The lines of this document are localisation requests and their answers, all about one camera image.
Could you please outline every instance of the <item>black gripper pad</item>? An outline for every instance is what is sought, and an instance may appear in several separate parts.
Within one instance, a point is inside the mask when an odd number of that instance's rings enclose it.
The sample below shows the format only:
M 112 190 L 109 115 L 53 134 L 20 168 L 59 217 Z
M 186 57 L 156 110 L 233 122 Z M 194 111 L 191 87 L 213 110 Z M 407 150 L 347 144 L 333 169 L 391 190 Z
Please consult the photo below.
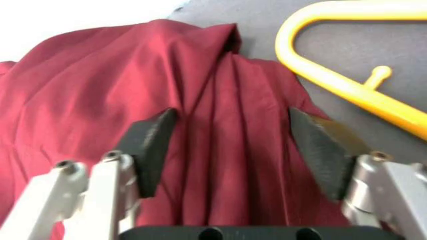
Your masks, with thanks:
M 345 197 L 357 157 L 370 148 L 346 126 L 290 108 L 299 152 L 322 192 L 332 201 Z
M 141 198 L 156 194 L 177 119 L 177 111 L 169 108 L 149 120 L 137 121 L 115 148 L 133 157 Z

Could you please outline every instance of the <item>plastic hanger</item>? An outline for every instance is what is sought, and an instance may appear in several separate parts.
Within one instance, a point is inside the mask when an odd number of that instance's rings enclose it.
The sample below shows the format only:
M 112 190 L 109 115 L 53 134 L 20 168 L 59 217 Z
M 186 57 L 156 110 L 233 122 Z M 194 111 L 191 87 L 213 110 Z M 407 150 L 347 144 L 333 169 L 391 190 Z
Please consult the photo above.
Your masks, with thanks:
M 372 76 L 360 84 L 298 55 L 294 50 L 298 32 L 318 21 L 426 20 L 427 1 L 424 0 L 315 3 L 297 11 L 284 22 L 276 37 L 275 51 L 279 61 L 294 73 L 427 141 L 426 113 L 376 91 L 392 75 L 390 67 L 376 67 Z

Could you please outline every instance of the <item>white background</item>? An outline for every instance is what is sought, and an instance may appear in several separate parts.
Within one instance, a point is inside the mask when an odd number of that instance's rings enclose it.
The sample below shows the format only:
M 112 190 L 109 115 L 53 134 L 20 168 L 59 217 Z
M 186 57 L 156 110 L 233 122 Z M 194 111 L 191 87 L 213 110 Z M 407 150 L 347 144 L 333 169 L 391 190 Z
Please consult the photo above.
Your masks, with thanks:
M 167 18 L 188 0 L 0 0 L 0 62 L 19 61 L 42 41 L 83 29 Z

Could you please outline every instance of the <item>gray table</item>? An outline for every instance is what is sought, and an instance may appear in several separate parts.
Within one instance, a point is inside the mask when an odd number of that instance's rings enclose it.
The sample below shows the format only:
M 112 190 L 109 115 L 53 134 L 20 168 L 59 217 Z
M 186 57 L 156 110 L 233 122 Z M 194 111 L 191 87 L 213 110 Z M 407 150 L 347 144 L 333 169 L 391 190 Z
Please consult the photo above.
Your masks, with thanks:
M 238 23 L 241 53 L 277 61 L 275 38 L 282 23 L 316 0 L 192 0 L 170 19 L 200 26 Z M 303 30 L 296 41 L 302 56 L 364 83 L 381 65 L 393 76 L 378 89 L 427 112 L 427 23 L 325 22 Z M 300 79 L 315 104 L 354 130 L 372 148 L 397 161 L 427 162 L 427 142 Z

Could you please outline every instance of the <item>red cloth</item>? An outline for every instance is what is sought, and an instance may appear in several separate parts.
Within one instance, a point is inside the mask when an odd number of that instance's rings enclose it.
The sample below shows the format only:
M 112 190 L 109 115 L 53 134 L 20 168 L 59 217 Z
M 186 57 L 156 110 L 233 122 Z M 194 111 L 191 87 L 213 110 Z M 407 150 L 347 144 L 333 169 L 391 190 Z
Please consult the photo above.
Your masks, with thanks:
M 0 64 L 0 223 L 32 177 L 66 159 L 91 167 L 133 122 L 172 107 L 140 225 L 346 225 L 290 133 L 288 107 L 324 114 L 288 69 L 239 47 L 233 24 L 157 20 L 63 34 Z

